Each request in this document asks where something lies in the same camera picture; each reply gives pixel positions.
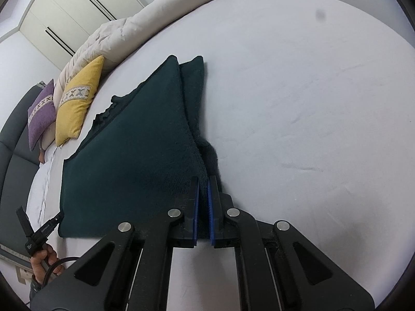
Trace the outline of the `person's left hand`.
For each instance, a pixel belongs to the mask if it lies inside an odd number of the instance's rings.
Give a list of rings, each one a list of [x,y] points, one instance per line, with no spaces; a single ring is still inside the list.
[[[46,275],[47,269],[43,267],[43,263],[47,263],[48,266],[53,265],[59,260],[57,252],[50,244],[45,244],[41,251],[36,252],[31,258],[31,266],[35,280],[41,284]]]

